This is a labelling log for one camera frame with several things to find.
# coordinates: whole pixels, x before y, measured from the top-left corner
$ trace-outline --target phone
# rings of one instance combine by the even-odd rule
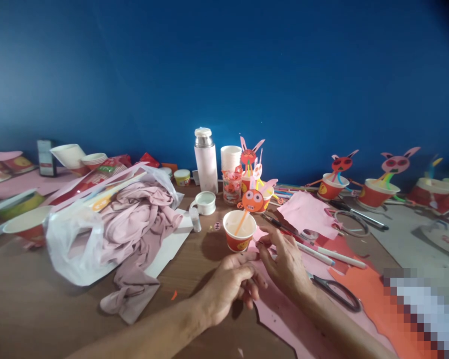
[[[38,163],[40,176],[56,177],[56,159],[50,150],[55,147],[51,140],[38,140]]]

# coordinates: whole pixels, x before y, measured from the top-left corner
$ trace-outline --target white thermos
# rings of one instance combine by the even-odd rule
[[[195,157],[200,177],[201,192],[218,193],[218,170],[216,166],[216,146],[211,130],[200,127],[195,130]]]

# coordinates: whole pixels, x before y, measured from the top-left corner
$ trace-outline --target wooden table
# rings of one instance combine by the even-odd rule
[[[180,205],[188,209],[199,187],[178,187],[185,194]],[[182,248],[159,276],[161,287],[143,311],[141,319],[195,293],[210,278],[221,259],[230,254],[224,230],[210,230],[233,209],[217,196],[214,214],[201,216],[202,231],[191,233]],[[275,211],[269,206],[268,211]],[[259,225],[266,222],[255,216]],[[399,268],[373,237],[347,238],[358,255],[369,254],[380,272]],[[52,267],[45,248],[25,251],[11,235],[0,237],[0,359],[63,358],[77,349],[126,327],[118,316],[106,315],[99,301],[115,290],[114,272],[97,283],[76,287]],[[175,292],[175,301],[171,298]],[[258,324],[256,310],[236,302],[228,317],[184,348],[177,358],[295,358],[294,350]]]

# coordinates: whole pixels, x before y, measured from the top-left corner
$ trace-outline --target glue bottle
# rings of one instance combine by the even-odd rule
[[[193,224],[193,231],[198,233],[201,231],[200,215],[198,214],[198,209],[196,207],[190,208],[191,223]]]
[[[201,192],[218,193],[218,169],[216,166],[216,146],[211,130],[200,127],[195,130],[195,157],[200,177]]]

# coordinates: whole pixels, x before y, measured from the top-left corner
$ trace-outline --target white mug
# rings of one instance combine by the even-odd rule
[[[190,204],[190,208],[195,204],[198,206],[198,213],[201,215],[213,214],[216,210],[216,195],[210,191],[204,191],[197,194],[195,200]]]

